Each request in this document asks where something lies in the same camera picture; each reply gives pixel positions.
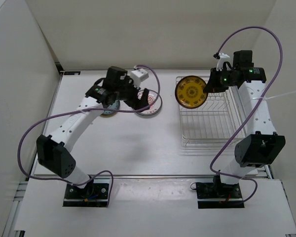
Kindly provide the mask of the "teal blue patterned plate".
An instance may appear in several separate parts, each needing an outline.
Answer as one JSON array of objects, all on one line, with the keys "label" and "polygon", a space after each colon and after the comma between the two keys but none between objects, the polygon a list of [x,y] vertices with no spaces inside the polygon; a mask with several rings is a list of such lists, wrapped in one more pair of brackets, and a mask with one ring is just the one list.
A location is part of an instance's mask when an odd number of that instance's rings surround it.
[{"label": "teal blue patterned plate", "polygon": [[120,101],[116,100],[113,104],[108,106],[108,109],[113,109],[113,111],[103,111],[103,113],[101,114],[102,117],[113,116],[114,114],[116,114],[116,110],[120,109]]}]

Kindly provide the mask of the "yellow brown plate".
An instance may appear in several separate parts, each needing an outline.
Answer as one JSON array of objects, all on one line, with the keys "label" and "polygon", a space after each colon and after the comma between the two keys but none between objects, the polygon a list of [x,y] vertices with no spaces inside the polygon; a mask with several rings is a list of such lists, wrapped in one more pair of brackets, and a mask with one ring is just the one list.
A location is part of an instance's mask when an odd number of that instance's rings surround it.
[{"label": "yellow brown plate", "polygon": [[206,86],[204,79],[198,76],[185,76],[180,79],[175,88],[175,98],[180,106],[186,109],[197,109],[202,106],[208,93],[203,89]]}]

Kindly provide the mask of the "white plate orange sunburst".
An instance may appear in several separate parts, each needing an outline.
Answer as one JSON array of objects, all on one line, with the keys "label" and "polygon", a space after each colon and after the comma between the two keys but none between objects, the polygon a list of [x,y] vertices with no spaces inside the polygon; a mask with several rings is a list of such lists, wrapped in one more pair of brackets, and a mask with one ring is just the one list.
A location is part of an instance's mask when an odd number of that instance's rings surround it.
[{"label": "white plate orange sunburst", "polygon": [[149,90],[148,93],[148,104],[150,105],[150,108],[142,111],[141,113],[144,114],[152,114],[152,113],[157,113],[160,112],[162,109],[163,105],[163,100],[162,97],[159,95],[158,99],[157,98],[157,92],[154,90]]}]

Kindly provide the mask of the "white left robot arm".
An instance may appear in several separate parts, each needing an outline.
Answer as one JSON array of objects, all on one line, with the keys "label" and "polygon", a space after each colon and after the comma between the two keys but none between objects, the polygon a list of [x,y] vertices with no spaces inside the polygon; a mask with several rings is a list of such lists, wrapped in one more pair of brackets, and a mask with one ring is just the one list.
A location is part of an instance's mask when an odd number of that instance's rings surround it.
[{"label": "white left robot arm", "polygon": [[71,151],[88,126],[115,101],[124,101],[134,110],[148,106],[148,89],[138,97],[140,84],[148,78],[144,69],[127,72],[111,66],[104,78],[98,79],[87,90],[79,104],[77,113],[48,135],[37,139],[37,156],[40,165],[72,184],[83,198],[93,194],[91,177],[76,164]]}]

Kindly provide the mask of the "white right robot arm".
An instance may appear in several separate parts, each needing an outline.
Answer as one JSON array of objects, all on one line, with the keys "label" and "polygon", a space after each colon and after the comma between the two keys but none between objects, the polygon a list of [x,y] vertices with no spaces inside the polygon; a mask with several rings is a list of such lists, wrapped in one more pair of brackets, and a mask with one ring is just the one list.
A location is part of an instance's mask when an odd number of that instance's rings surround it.
[{"label": "white right robot arm", "polygon": [[225,53],[214,55],[218,63],[211,69],[204,90],[216,93],[236,87],[245,114],[242,129],[246,137],[235,145],[234,159],[216,173],[212,183],[196,186],[200,199],[235,198],[239,180],[256,168],[272,164],[286,143],[285,137],[276,132],[262,96],[266,89],[265,71],[254,66],[252,55],[250,50],[237,51],[233,58]]}]

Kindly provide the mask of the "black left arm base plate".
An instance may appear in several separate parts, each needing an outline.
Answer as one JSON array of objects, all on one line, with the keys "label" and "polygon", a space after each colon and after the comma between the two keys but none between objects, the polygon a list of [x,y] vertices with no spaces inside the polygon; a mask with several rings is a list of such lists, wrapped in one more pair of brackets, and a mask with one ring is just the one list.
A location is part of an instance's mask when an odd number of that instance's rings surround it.
[{"label": "black left arm base plate", "polygon": [[107,207],[111,185],[93,181],[83,189],[67,184],[63,207]]}]

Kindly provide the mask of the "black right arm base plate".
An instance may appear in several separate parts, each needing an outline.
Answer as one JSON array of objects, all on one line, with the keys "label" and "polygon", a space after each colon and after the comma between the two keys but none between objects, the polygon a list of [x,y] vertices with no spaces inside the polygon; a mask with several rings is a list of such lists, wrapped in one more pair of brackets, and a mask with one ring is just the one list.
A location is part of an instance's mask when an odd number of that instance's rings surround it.
[{"label": "black right arm base plate", "polygon": [[194,182],[190,185],[196,191],[198,209],[244,208],[239,184],[217,188],[214,183]]}]

